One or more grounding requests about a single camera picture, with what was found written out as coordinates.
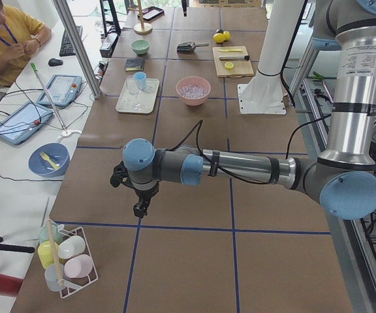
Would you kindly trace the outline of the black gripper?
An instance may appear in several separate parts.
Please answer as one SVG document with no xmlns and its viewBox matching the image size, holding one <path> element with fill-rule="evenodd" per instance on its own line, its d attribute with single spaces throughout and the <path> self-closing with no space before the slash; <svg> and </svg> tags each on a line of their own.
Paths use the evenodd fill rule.
<svg viewBox="0 0 376 313">
<path fill-rule="evenodd" d="M 181 7 L 184 16 L 187 16 L 188 0 L 181 0 Z"/>
<path fill-rule="evenodd" d="M 133 206 L 133 213 L 138 218 L 144 218 L 148 215 L 149 199 L 159 192 L 159 182 L 150 175 L 146 175 L 151 167 L 148 166 L 140 171 L 128 170 L 124 161 L 121 161 L 114 167 L 110 184 L 117 188 L 123 185 L 134 190 L 139 197 L 138 202 Z"/>
</svg>

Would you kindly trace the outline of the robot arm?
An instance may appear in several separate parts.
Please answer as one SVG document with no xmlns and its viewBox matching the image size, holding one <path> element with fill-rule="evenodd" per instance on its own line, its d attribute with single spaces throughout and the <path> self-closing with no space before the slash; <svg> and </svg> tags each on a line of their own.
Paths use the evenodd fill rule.
<svg viewBox="0 0 376 313">
<path fill-rule="evenodd" d="M 340 50 L 327 146 L 316 161 L 252 156 L 191 147 L 157 149 L 137 138 L 126 143 L 110 179 L 138 196 L 135 216 L 148 213 L 161 181 L 198 185 L 223 174 L 256 185 L 283 185 L 308 195 L 343 220 L 376 210 L 375 161 L 369 155 L 376 117 L 376 1 L 317 1 L 312 46 Z"/>
</svg>

